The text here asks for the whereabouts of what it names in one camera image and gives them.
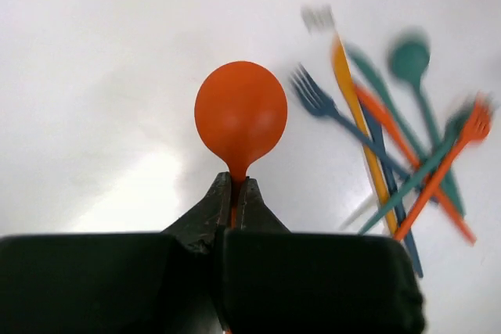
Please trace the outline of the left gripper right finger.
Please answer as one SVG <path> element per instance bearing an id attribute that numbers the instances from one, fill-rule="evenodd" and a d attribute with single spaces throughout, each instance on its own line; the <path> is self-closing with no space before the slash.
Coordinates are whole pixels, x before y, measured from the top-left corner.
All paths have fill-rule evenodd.
<path id="1" fill-rule="evenodd" d="M 233 333 L 422 333 L 424 297 L 403 246 L 382 236 L 257 231 L 258 184 L 243 226 L 221 236 L 221 303 Z"/>

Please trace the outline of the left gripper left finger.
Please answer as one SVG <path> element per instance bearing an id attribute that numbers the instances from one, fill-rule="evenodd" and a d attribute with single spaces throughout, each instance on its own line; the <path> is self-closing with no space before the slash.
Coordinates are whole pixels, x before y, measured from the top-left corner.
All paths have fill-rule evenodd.
<path id="1" fill-rule="evenodd" d="M 9 235 L 1 240 L 4 333 L 220 333 L 211 251 L 231 188 L 160 232 Z"/>

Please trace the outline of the teal plastic fork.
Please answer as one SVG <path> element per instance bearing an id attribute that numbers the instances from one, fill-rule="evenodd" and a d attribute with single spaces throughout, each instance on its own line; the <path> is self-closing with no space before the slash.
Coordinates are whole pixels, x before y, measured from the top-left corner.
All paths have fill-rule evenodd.
<path id="1" fill-rule="evenodd" d="M 403 199 L 411 190 L 416 189 L 420 191 L 420 196 L 409 212 L 408 217 L 406 217 L 400 227 L 398 227 L 395 233 L 396 239 L 403 239 L 403 237 L 406 236 L 427 201 L 435 197 L 443 201 L 443 209 L 452 218 L 452 221 L 456 223 L 464 236 L 474 241 L 474 236 L 471 231 L 463 223 L 463 220 L 460 219 L 459 214 L 448 200 L 448 196 L 440 189 L 440 184 L 449 171 L 452 161 L 455 159 L 452 151 L 456 147 L 456 142 L 460 137 L 462 127 L 469 122 L 472 111 L 473 108 L 471 106 L 465 106 L 449 120 L 443 143 L 438 147 L 435 153 L 420 166 L 418 171 L 404 180 L 400 189 L 393 193 L 388 201 L 380 207 L 379 211 L 362 226 L 359 231 L 360 235 L 367 233 L 381 218 L 397 205 L 398 201 Z"/>

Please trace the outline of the teal plastic spoon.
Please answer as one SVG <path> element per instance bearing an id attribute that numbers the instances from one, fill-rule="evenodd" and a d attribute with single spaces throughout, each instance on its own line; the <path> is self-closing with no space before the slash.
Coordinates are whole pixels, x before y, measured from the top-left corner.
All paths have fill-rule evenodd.
<path id="1" fill-rule="evenodd" d="M 424 33 L 417 30 L 404 31 L 391 45 L 387 55 L 388 68 L 398 82 L 410 88 L 417 104 L 420 107 L 424 123 L 427 127 L 431 144 L 436 149 L 441 144 L 441 136 L 435 116 L 431 111 L 428 99 L 422 91 L 421 81 L 427 71 L 431 57 L 431 48 L 428 38 Z M 423 146 L 420 144 L 415 132 L 407 124 L 403 115 L 394 114 L 400 130 L 403 131 L 406 140 L 410 143 L 413 151 L 417 154 L 418 160 L 422 161 L 427 157 Z M 465 216 L 463 201 L 460 198 L 459 189 L 456 185 L 456 179 L 452 172 L 448 172 L 442 183 L 442 189 L 454 203 L 461 217 Z"/>

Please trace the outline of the orange plastic fork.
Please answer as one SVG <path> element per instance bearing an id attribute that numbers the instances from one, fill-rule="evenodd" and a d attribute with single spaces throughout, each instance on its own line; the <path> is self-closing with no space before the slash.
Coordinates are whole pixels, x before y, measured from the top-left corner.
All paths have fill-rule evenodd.
<path id="1" fill-rule="evenodd" d="M 401 241 L 406 237 L 414 221 L 432 196 L 448 198 L 439 188 L 453 161 L 467 145 L 482 142 L 488 136 L 492 125 L 492 115 L 495 112 L 492 99 L 487 95 L 479 94 L 472 106 L 467 107 L 467 109 L 470 111 L 468 118 L 464 122 L 457 121 L 452 124 L 452 131 L 448 138 L 413 175 L 414 180 L 425 178 L 426 184 L 407 218 L 395 232 L 395 240 Z"/>

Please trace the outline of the orange plastic spoon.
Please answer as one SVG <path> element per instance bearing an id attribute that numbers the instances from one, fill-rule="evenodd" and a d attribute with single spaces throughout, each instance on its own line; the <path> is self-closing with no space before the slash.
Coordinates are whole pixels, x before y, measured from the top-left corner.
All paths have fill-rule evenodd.
<path id="1" fill-rule="evenodd" d="M 274 149 L 287 124 L 287 98 L 269 70 L 249 61 L 224 64 L 196 95 L 196 129 L 231 176 L 231 225 L 249 166 Z"/>

